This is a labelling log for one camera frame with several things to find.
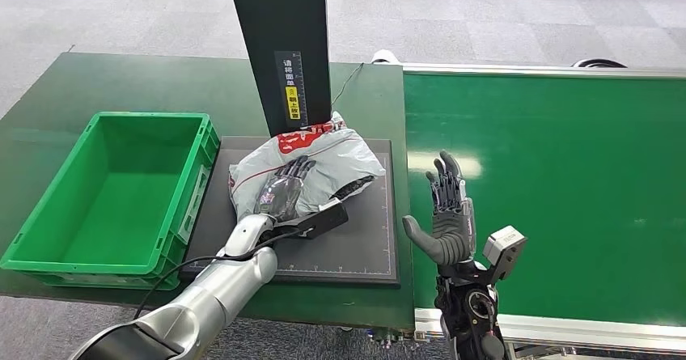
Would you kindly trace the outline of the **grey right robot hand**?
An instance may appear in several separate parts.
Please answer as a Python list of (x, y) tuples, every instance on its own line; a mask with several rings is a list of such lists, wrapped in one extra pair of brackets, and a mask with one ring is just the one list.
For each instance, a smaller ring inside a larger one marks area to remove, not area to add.
[(428, 234), (411, 215), (402, 218), (405, 234), (438, 266), (470, 261), (476, 250), (472, 199), (454, 156), (444, 150), (434, 159), (436, 172), (427, 172), (433, 202), (432, 228)]

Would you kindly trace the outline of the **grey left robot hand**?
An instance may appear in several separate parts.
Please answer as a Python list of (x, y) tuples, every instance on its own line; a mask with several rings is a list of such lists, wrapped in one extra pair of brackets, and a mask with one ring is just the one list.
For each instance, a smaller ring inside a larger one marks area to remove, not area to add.
[(297, 218), (296, 205), (303, 190), (304, 179), (315, 164), (315, 160), (301, 155), (279, 167), (264, 183), (253, 213), (268, 215), (275, 222)]

